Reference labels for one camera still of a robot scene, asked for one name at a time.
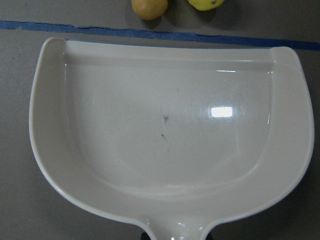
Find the beige plastic dustpan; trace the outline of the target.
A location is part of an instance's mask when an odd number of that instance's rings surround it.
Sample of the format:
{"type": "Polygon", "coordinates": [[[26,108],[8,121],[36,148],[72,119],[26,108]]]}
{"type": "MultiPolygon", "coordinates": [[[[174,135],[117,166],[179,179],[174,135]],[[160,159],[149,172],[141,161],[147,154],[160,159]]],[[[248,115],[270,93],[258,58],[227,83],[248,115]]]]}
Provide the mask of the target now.
{"type": "Polygon", "coordinates": [[[29,135],[50,185],[153,240],[204,240],[303,178],[311,98],[296,52],[47,39],[29,135]]]}

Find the tan toy ginger root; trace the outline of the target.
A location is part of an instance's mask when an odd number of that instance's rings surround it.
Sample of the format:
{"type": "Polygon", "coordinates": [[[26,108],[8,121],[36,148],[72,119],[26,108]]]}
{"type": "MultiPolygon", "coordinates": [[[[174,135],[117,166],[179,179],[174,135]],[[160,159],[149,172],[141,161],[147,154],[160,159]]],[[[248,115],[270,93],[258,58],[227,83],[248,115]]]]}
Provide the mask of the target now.
{"type": "Polygon", "coordinates": [[[151,21],[161,17],[168,9],[167,0],[132,0],[134,13],[142,20],[151,21]]]}

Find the yellow toy potato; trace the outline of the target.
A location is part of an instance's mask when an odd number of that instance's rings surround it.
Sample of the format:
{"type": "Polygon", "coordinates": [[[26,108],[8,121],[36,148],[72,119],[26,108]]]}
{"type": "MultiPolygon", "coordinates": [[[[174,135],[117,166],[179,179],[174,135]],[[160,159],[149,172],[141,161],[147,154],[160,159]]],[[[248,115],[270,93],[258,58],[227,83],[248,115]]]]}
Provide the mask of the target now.
{"type": "Polygon", "coordinates": [[[209,11],[221,6],[225,0],[188,0],[188,3],[198,11],[209,11]]]}

